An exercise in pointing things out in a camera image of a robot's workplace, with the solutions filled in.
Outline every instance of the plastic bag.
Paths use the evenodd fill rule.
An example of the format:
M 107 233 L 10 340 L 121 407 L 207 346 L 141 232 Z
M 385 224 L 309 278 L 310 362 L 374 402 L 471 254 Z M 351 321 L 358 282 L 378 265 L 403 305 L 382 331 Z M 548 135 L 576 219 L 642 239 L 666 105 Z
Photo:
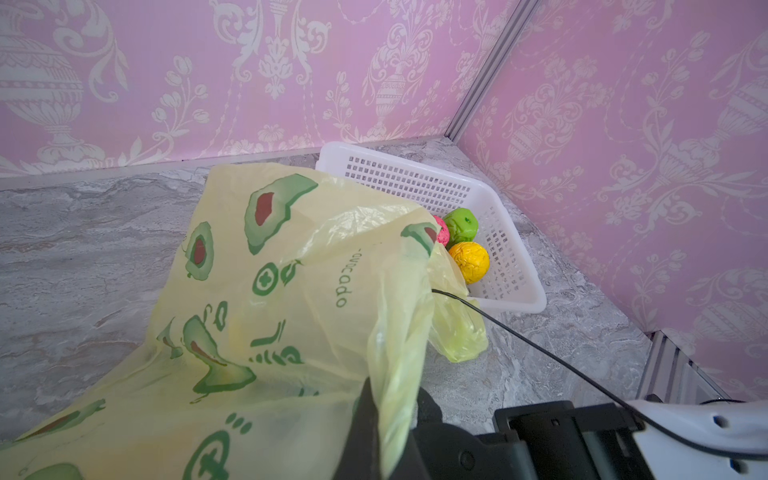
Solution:
M 215 167 L 144 344 L 3 445 L 0 477 L 330 478 L 368 376 L 387 476 L 427 339 L 454 361 L 487 347 L 482 321 L 430 292 L 467 293 L 436 231 L 419 205 L 321 172 Z

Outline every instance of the damask pattern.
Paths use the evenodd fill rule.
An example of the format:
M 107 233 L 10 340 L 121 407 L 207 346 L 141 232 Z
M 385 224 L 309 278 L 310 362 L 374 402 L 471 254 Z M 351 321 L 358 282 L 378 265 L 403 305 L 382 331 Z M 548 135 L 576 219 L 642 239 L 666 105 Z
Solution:
M 517 3 L 8 0 L 0 177 L 442 134 Z
M 768 398 L 767 71 L 759 0 L 544 0 L 459 142 L 747 400 Z

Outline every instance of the wire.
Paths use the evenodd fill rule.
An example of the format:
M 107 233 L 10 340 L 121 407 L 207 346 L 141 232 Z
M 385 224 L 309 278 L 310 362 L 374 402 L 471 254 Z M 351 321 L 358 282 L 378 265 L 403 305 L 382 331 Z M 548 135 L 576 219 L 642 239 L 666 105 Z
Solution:
M 728 402 L 728 403 L 746 403 L 743 400 L 734 400 L 734 399 L 711 399 L 707 400 L 705 402 L 700 403 L 699 405 L 707 405 L 709 403 L 715 403 L 715 402 Z
M 667 429 L 666 427 L 663 427 L 661 424 L 653 420 L 648 415 L 645 415 L 640 410 L 636 409 L 629 403 L 626 403 L 624 400 L 620 399 L 618 396 L 616 396 L 614 393 L 612 393 L 610 390 L 606 389 L 599 383 L 595 382 L 593 379 L 586 376 L 584 373 L 581 372 L 581 370 L 577 369 L 570 363 L 566 362 L 565 360 L 561 359 L 559 356 L 555 355 L 554 353 L 550 352 L 546 348 L 537 345 L 536 343 L 533 343 L 531 340 L 525 338 L 523 335 L 515 332 L 513 329 L 506 326 L 504 323 L 499 322 L 497 319 L 493 318 L 492 316 L 488 315 L 486 312 L 483 312 L 478 307 L 472 305 L 470 302 L 464 300 L 461 297 L 458 297 L 454 295 L 453 293 L 443 292 L 442 290 L 432 289 L 433 293 L 440 293 L 441 295 L 450 296 L 453 299 L 458 300 L 461 303 L 464 303 L 469 308 L 473 309 L 475 312 L 479 313 L 480 315 L 484 316 L 488 320 L 492 321 L 496 325 L 500 326 L 502 329 L 506 330 L 507 332 L 511 333 L 512 335 L 518 337 L 523 342 L 526 342 L 528 345 L 532 346 L 536 350 L 538 350 L 541 353 L 544 353 L 546 356 L 553 359 L 555 362 L 563 365 L 565 368 L 571 370 L 573 373 L 581 377 L 586 383 L 589 383 L 594 388 L 600 390 L 605 396 L 607 396 L 609 399 L 613 400 L 614 402 L 618 403 L 620 406 L 622 406 L 624 409 L 628 410 L 629 412 L 632 412 L 635 414 L 636 417 L 646 422 L 648 425 L 654 427 L 659 432 L 664 433 L 665 435 L 671 437 L 672 439 L 677 440 L 678 442 L 682 443 L 683 445 L 689 446 L 692 449 L 696 449 L 699 452 L 708 453 L 710 455 L 716 455 L 718 457 L 726 457 L 726 458 L 732 458 L 735 460 L 758 460 L 758 461 L 768 461 L 768 455 L 764 453 L 742 453 L 742 452 L 730 452 L 728 450 L 720 450 L 720 449 L 714 449 L 712 447 L 708 447 L 706 445 L 701 445 L 696 442 L 692 442 L 689 439 L 686 439 L 685 437 L 682 437 L 678 435 L 675 432 L 672 432 L 671 430 Z

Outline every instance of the wall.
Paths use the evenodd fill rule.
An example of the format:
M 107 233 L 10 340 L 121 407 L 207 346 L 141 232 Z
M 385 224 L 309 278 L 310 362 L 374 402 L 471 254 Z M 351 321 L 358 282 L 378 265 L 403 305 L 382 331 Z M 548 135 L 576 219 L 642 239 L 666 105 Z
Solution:
M 645 331 L 768 398 L 768 4 L 542 0 L 460 147 Z
M 442 134 L 517 0 L 8 0 L 0 176 Z

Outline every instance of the basket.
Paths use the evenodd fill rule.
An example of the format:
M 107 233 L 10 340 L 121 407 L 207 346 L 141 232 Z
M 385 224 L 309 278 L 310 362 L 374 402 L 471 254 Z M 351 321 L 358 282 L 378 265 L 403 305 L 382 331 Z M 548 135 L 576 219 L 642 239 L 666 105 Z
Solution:
M 487 184 L 337 141 L 323 146 L 315 169 L 415 201 L 438 217 L 459 207 L 470 209 L 480 223 L 475 242 L 491 257 L 488 273 L 468 285 L 479 306 L 522 313 L 538 313 L 547 306 L 531 256 L 501 199 Z

